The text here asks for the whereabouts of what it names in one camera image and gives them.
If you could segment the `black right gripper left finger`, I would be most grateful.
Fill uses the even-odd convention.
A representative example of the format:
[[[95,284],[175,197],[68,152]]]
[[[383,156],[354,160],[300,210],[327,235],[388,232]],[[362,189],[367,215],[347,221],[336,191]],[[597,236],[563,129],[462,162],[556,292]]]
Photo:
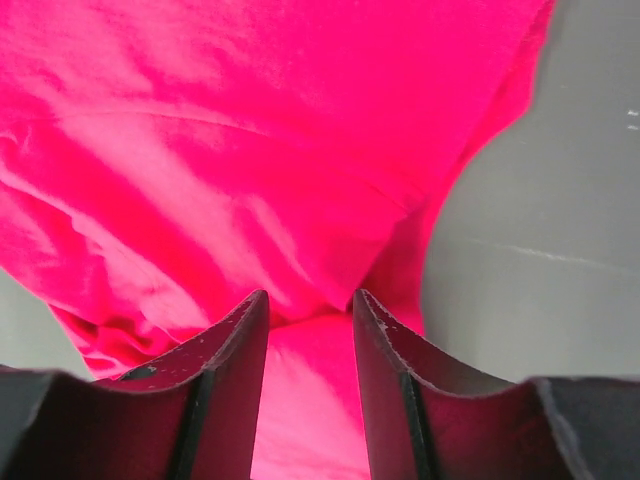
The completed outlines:
[[[246,479],[263,382],[269,301],[115,380],[1,370],[5,479]]]

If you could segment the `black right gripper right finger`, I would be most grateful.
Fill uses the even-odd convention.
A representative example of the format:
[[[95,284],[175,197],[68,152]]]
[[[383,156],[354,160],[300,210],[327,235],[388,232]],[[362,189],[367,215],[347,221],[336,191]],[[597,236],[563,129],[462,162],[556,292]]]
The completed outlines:
[[[353,324],[373,478],[638,477],[637,380],[511,383],[447,354],[365,290]]]

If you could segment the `crimson red t shirt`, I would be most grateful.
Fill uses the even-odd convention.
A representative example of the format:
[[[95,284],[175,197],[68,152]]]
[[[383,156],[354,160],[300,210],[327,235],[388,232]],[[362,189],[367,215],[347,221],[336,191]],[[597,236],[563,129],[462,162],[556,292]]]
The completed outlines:
[[[528,108],[550,1],[5,1],[1,265],[114,378],[255,290],[252,473],[365,479],[350,306],[422,326],[437,213]]]

